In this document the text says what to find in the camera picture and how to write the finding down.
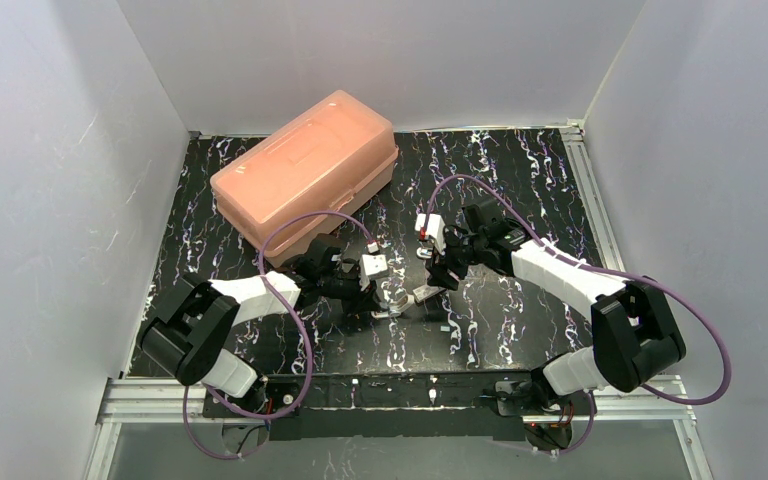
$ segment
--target purple cable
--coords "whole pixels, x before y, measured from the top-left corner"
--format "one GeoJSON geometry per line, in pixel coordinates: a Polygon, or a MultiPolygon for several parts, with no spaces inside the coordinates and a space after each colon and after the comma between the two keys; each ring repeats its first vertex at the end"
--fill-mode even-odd
{"type": "Polygon", "coordinates": [[[190,387],[186,386],[184,387],[184,430],[187,431],[187,436],[190,437],[190,441],[193,442],[193,445],[196,446],[199,450],[201,450],[201,453],[207,455],[210,458],[215,458],[217,460],[237,460],[243,457],[248,457],[249,455],[257,452],[260,450],[261,445],[258,444],[252,451],[246,452],[246,453],[240,453],[240,454],[234,454],[234,455],[225,455],[222,453],[216,453],[210,451],[207,447],[204,446],[197,438],[196,434],[193,432],[193,428],[190,426],[190,419],[189,415],[187,415],[187,397],[190,393],[190,387]]]}
{"type": "Polygon", "coordinates": [[[593,400],[593,392],[587,393],[587,404],[590,406],[590,416],[587,418],[587,428],[584,429],[584,434],[574,444],[563,450],[558,450],[558,455],[572,453],[573,450],[584,444],[584,441],[590,436],[590,431],[593,430],[593,421],[596,417],[596,401],[593,400]]]}
{"type": "Polygon", "coordinates": [[[330,210],[320,210],[316,212],[310,212],[306,213],[304,215],[298,216],[289,222],[285,223],[284,225],[281,225],[276,229],[274,232],[272,232],[272,235],[267,237],[266,241],[263,242],[263,246],[260,248],[260,251],[257,253],[257,268],[260,271],[261,280],[263,280],[263,285],[266,286],[266,289],[269,290],[272,295],[275,296],[275,298],[278,299],[279,302],[281,302],[281,305],[284,306],[285,309],[287,309],[287,312],[290,314],[290,316],[293,318],[293,321],[296,323],[296,327],[299,329],[299,333],[302,336],[302,343],[304,343],[305,348],[305,379],[304,383],[302,383],[302,388],[299,391],[299,395],[296,397],[293,402],[287,406],[287,408],[283,408],[281,410],[278,410],[275,413],[272,414],[261,414],[261,413],[254,413],[249,412],[248,410],[243,410],[242,408],[234,405],[233,403],[229,402],[225,399],[224,396],[220,395],[219,392],[216,391],[215,388],[211,387],[210,385],[207,385],[207,391],[210,392],[211,395],[213,395],[213,398],[215,398],[219,403],[221,403],[225,408],[228,410],[236,413],[237,415],[242,415],[244,417],[250,417],[250,418],[258,418],[260,420],[275,420],[276,418],[281,418],[284,416],[287,416],[298,408],[299,405],[301,405],[302,400],[304,400],[304,397],[307,395],[308,390],[310,389],[310,383],[313,379],[313,348],[311,347],[310,343],[310,336],[307,334],[307,330],[305,329],[304,322],[302,322],[302,319],[299,317],[299,314],[296,313],[295,309],[292,305],[290,305],[290,302],[287,301],[287,299],[284,298],[281,293],[278,292],[278,290],[275,290],[275,287],[272,286],[271,283],[266,279],[266,268],[263,264],[263,252],[266,251],[267,246],[269,245],[269,242],[272,241],[272,239],[275,237],[275,235],[278,235],[281,233],[282,230],[289,227],[290,225],[300,221],[304,220],[305,218],[310,217],[316,217],[319,215],[335,215],[337,217],[342,217],[355,225],[357,225],[360,230],[363,232],[364,236],[366,236],[369,243],[376,243],[375,237],[372,236],[372,234],[367,230],[365,226],[363,226],[362,223],[360,223],[355,218],[351,217],[350,215],[346,215],[345,213],[340,212],[334,212],[330,210]]]}
{"type": "Polygon", "coordinates": [[[720,351],[720,356],[723,359],[723,379],[720,382],[720,386],[717,388],[717,390],[712,393],[711,395],[708,395],[706,397],[702,398],[681,398],[677,397],[675,395],[670,395],[668,393],[661,392],[660,390],[653,388],[649,385],[643,385],[643,388],[647,391],[651,392],[652,394],[661,397],[663,399],[669,400],[671,402],[679,403],[682,405],[707,405],[711,402],[714,402],[716,400],[719,400],[720,397],[722,397],[726,390],[728,390],[729,385],[731,384],[731,357],[728,354],[728,349],[726,348],[726,344],[723,341],[722,336],[720,336],[720,332],[717,331],[716,327],[714,327],[714,324],[711,323],[711,321],[702,314],[702,312],[699,311],[696,306],[691,304],[684,296],[680,295],[678,292],[672,290],[669,287],[666,287],[664,285],[661,285],[660,283],[650,279],[646,278],[642,275],[636,275],[633,273],[626,273],[621,272],[619,270],[611,270],[609,268],[601,268],[601,267],[594,267],[592,265],[587,264],[579,264],[577,261],[572,260],[570,258],[566,258],[563,255],[557,255],[558,250],[555,249],[553,245],[546,244],[543,242],[543,240],[537,235],[537,233],[534,231],[533,228],[531,228],[531,225],[528,224],[528,222],[525,221],[517,212],[514,210],[514,207],[505,201],[504,198],[502,198],[501,195],[499,195],[498,192],[493,190],[492,187],[487,185],[486,183],[482,182],[481,180],[470,176],[470,175],[463,175],[463,174],[457,174],[452,175],[450,177],[444,178],[436,188],[434,188],[434,191],[431,193],[431,198],[428,199],[428,207],[426,209],[426,215],[425,215],[425,225],[423,226],[423,231],[426,231],[428,229],[428,221],[431,212],[434,211],[434,205],[435,205],[435,199],[437,198],[437,194],[440,192],[440,190],[443,188],[444,185],[451,182],[452,180],[456,179],[464,179],[472,181],[478,186],[480,186],[482,189],[484,189],[487,193],[490,195],[493,195],[493,197],[496,198],[496,200],[499,201],[499,203],[505,207],[505,209],[513,215],[513,217],[516,219],[517,222],[522,225],[522,227],[525,229],[526,232],[528,232],[528,235],[531,236],[532,239],[534,239],[534,242],[540,246],[540,247],[549,247],[552,249],[552,251],[555,252],[556,259],[566,263],[567,265],[573,266],[573,267],[579,267],[582,270],[588,271],[588,272],[594,272],[594,273],[601,273],[601,274],[607,274],[607,275],[613,275],[616,277],[622,277],[629,280],[634,280],[636,282],[644,283],[646,285],[649,285],[651,287],[657,288],[658,290],[666,293],[670,297],[672,297],[675,301],[682,304],[684,308],[686,308],[691,314],[693,314],[697,319],[699,319],[699,322],[702,323],[702,326],[705,327],[706,330],[708,330],[708,333],[711,334],[711,338],[714,339],[714,343],[717,344],[717,349],[720,351]]]}

